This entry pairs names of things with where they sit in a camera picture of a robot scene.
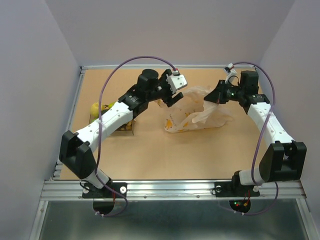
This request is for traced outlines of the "white banana print plastic bag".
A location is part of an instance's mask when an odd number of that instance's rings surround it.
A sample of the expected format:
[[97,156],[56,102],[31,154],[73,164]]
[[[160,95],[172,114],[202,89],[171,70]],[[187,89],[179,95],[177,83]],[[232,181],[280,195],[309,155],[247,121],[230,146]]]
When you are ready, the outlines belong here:
[[210,86],[193,86],[182,92],[183,98],[171,107],[161,100],[156,103],[164,109],[164,129],[169,133],[182,133],[220,128],[234,118],[221,104],[205,101],[213,90]]

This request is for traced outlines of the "brown fake longan bunch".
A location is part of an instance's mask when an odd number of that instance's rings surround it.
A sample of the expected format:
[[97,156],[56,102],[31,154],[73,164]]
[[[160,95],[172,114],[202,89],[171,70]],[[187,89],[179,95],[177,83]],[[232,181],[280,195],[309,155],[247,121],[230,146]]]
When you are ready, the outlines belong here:
[[134,120],[130,120],[129,122],[121,125],[117,130],[118,131],[132,131],[134,126]]

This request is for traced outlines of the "yellow fake apple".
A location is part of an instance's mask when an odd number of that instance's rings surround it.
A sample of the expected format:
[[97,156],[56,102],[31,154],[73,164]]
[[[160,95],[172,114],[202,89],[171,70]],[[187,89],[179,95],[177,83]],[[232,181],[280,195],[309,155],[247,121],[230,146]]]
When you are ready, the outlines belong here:
[[90,115],[93,118],[98,118],[99,112],[100,112],[99,103],[98,102],[93,103],[90,107]]

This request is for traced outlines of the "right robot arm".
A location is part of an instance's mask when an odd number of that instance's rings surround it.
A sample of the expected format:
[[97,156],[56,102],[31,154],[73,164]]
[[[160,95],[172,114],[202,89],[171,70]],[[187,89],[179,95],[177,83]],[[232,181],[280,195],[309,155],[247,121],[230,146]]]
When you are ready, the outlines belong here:
[[260,130],[267,150],[258,167],[236,171],[231,181],[215,187],[216,194],[220,197],[241,196],[264,183],[299,180],[307,146],[295,141],[282,127],[272,111],[268,97],[259,93],[259,75],[256,71],[242,71],[236,85],[232,84],[233,78],[234,71],[227,79],[219,80],[204,100],[215,104],[238,102]]

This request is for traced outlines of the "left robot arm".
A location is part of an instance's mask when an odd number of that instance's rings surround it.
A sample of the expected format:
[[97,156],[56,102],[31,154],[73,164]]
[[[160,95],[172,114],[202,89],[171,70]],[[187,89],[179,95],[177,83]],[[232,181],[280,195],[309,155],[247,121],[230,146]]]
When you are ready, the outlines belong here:
[[153,69],[144,69],[134,84],[118,101],[98,119],[86,127],[66,131],[61,138],[59,160],[80,180],[94,186],[100,197],[111,193],[111,178],[97,166],[93,153],[102,142],[122,125],[144,112],[149,102],[162,100],[171,107],[183,94],[188,82],[178,70],[166,69],[159,75]]

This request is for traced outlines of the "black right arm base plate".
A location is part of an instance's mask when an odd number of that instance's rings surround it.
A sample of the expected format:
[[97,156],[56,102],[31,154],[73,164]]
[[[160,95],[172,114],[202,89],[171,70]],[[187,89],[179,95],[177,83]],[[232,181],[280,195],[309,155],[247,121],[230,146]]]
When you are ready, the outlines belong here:
[[218,198],[259,197],[260,192],[254,191],[253,185],[236,185],[231,181],[218,181],[214,184],[213,192]]

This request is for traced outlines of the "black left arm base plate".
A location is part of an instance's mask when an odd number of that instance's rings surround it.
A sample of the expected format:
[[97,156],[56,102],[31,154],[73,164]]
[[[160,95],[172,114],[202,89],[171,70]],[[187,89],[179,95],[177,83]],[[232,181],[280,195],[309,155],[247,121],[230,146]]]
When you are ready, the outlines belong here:
[[[118,196],[105,188],[99,189],[87,181],[81,181],[79,185],[82,187],[82,198],[84,199],[112,199]],[[107,184],[114,191],[127,196],[128,184],[126,182],[111,182]]]

